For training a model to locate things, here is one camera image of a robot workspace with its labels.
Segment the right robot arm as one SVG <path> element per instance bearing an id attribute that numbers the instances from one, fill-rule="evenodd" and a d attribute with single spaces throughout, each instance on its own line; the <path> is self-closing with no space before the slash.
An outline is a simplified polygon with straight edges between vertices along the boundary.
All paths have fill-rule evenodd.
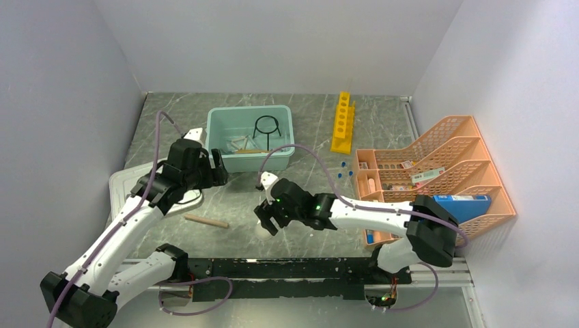
<path id="1" fill-rule="evenodd" d="M 459 234 L 457 219 L 432 197 L 412 201 L 370 202 L 336 193 L 310 194 L 296 183 L 268 172 L 257 182 L 266 199 L 254 212 L 270 235 L 298 221 L 314 230 L 350 228 L 388 232 L 397 240 L 380 246 L 369 263 L 369 276 L 384 283 L 394 273 L 413 264 L 450 267 Z"/>

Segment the black wire ring stand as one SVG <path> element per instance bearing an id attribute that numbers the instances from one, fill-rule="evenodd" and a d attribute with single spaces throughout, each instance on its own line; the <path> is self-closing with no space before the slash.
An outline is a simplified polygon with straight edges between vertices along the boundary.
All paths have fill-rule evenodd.
<path id="1" fill-rule="evenodd" d="M 266 150 L 270 150 L 272 136 L 281 137 L 279 121 L 271 115 L 259 116 L 254 122 L 252 139 L 256 141 L 259 135 L 265 137 Z"/>

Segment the amber rubber tubing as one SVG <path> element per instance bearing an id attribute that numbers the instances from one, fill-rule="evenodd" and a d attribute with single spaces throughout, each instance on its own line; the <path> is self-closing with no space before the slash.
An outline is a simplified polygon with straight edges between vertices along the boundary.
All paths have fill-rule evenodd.
<path id="1" fill-rule="evenodd" d="M 268 154 L 268 153 L 275 153 L 275 152 L 282 152 L 282 150 L 261 150 L 261 149 L 243 149 L 243 150 L 236 150 L 232 152 L 232 154 L 239 154 L 239 155 L 247 155 L 247 154 Z"/>

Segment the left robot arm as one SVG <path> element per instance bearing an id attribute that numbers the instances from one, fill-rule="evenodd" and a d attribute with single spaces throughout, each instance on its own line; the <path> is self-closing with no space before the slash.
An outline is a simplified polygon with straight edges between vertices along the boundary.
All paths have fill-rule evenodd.
<path id="1" fill-rule="evenodd" d="M 206 150 L 186 137 L 173 142 L 168 157 L 153 160 L 94 244 L 63 273 L 44 276 L 40 289 L 49 310 L 47 327 L 57 319 L 70 327 L 108 327 L 123 305 L 150 286 L 190 281 L 188 254 L 168 244 L 141 264 L 121 273 L 117 269 L 187 192 L 223 186 L 227 176 L 220 150 Z"/>

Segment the yellow test tube rack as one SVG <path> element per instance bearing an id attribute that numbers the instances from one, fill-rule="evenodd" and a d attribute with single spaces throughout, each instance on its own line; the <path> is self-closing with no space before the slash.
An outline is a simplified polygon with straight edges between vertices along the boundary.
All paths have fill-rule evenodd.
<path id="1" fill-rule="evenodd" d="M 341 154 L 350 154 L 355 116 L 355 102 L 351 101 L 349 92 L 341 92 L 335 109 L 335 120 L 330 150 Z"/>

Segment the white round watch glass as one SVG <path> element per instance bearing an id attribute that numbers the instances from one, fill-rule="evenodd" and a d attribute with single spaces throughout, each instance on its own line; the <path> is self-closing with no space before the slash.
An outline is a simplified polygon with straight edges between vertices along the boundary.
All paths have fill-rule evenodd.
<path id="1" fill-rule="evenodd" d="M 273 237 L 267 229 L 261 227 L 260 225 L 255 226 L 255 236 L 261 241 L 267 241 Z"/>

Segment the mint green plastic bin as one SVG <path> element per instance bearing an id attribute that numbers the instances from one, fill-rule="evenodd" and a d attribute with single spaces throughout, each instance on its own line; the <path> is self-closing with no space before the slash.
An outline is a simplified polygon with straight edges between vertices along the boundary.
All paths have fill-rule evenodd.
<path id="1" fill-rule="evenodd" d="M 257 172 L 267 154 L 232 154 L 229 142 L 247 139 L 247 149 L 266 149 L 265 137 L 252 139 L 255 120 L 262 115 L 274 116 L 280 124 L 281 137 L 271 138 L 271 149 L 294 143 L 292 112 L 285 105 L 262 105 L 250 107 L 217 107 L 208 113 L 206 148 L 221 151 L 226 170 L 232 173 Z"/>

